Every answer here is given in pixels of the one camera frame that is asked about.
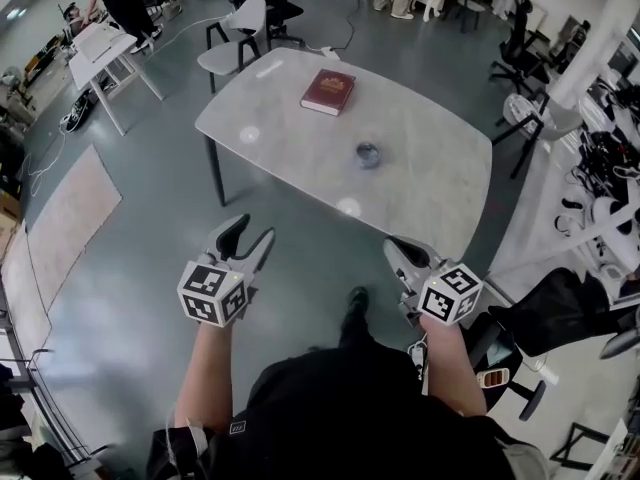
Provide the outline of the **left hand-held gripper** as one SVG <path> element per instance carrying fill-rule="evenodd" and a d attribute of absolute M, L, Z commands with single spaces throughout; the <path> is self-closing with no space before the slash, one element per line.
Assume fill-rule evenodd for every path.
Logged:
<path fill-rule="evenodd" d="M 249 222 L 249 214 L 224 221 L 208 235 L 205 252 L 187 263 L 177 286 L 187 317 L 216 327 L 227 327 L 243 318 L 255 292 L 255 276 L 263 268 L 276 238 L 275 229 L 269 228 L 248 252 L 231 258 Z"/>

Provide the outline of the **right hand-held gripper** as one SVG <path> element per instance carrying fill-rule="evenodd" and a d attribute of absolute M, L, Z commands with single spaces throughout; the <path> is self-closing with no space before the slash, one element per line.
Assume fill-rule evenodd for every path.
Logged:
<path fill-rule="evenodd" d="M 433 269 L 438 263 L 433 248 L 408 237 L 386 237 L 383 252 L 396 276 L 407 276 L 414 267 Z M 417 325 L 421 315 L 452 326 L 474 311 L 483 286 L 483 281 L 466 265 L 445 262 L 408 283 L 399 309 L 412 326 Z"/>

